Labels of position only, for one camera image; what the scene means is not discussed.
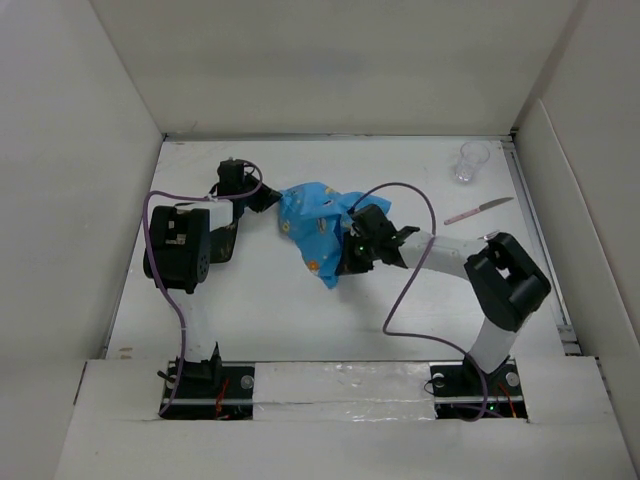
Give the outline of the blue space print placemat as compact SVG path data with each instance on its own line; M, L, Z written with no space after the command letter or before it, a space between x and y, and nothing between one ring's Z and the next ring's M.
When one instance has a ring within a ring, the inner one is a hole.
M336 270L344 234L351 228L348 210L353 205L376 205L384 213L391 209L387 199L366 197L362 192L340 193L320 182L296 185L281 192L279 229L299 249L307 269L329 289L338 284Z

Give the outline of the pink handled table knife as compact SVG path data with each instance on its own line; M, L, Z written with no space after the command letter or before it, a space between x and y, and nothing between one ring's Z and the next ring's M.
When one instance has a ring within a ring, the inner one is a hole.
M495 208L497 206L503 205L505 203L508 203L510 201L513 200L513 197L502 197L502 198L498 198L498 199L494 199L488 202L485 202L477 207L475 207L474 209L462 212L456 216L453 216L451 218L446 219L443 224L444 225L451 225L460 221L463 221L467 218L470 218L472 216L478 215L486 210L490 210L492 208Z

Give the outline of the black floral square plate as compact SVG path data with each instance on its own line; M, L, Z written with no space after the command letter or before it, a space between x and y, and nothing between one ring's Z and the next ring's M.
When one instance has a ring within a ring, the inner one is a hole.
M209 259L211 264L222 264L231 260L238 233L238 224L238 221L234 221L209 233Z

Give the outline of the pink handled fork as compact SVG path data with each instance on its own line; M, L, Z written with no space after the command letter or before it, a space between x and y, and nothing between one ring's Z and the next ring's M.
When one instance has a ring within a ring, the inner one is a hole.
M483 235L482 237L479 237L479 239L490 240L492 238L495 238L499 233L500 233L500 230L495 230Z

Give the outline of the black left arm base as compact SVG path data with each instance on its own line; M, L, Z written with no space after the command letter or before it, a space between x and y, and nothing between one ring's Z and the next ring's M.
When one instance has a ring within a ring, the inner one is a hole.
M157 372L164 382L159 417L165 420L245 421L253 419L256 364L224 362L218 346L209 360L178 359Z

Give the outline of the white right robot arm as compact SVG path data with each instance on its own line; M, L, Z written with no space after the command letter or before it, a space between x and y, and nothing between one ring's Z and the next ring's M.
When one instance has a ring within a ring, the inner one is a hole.
M349 210L350 231L344 234L336 274L371 271L376 262L426 269L470 283L484 314L462 381L473 393L483 394L499 379L515 340L531 315L551 291L551 284L511 234L498 232L481 240L435 235L414 226L398 230L376 205Z

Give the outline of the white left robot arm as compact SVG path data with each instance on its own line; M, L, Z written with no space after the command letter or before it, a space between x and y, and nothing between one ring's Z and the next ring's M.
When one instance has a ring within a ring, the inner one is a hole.
M220 390L223 373L205 362L214 356L216 338L206 302L195 290L205 283L213 263L231 259L244 212L261 213L281 198L266 185L260 168L248 160L224 160L217 175L217 183L201 197L149 192L142 214L144 273L178 317L178 359L196 364L188 384L205 397Z

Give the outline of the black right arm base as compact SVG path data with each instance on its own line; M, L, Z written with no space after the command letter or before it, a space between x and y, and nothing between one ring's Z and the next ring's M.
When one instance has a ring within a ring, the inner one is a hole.
M483 386L476 369L463 361L434 362L424 391L434 400L438 420L527 419L516 362L508 358Z

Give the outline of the white foam strip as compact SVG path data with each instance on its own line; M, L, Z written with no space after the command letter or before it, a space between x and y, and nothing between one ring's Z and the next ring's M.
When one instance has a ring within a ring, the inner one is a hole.
M423 362L274 362L255 368L253 419L421 422L436 418Z

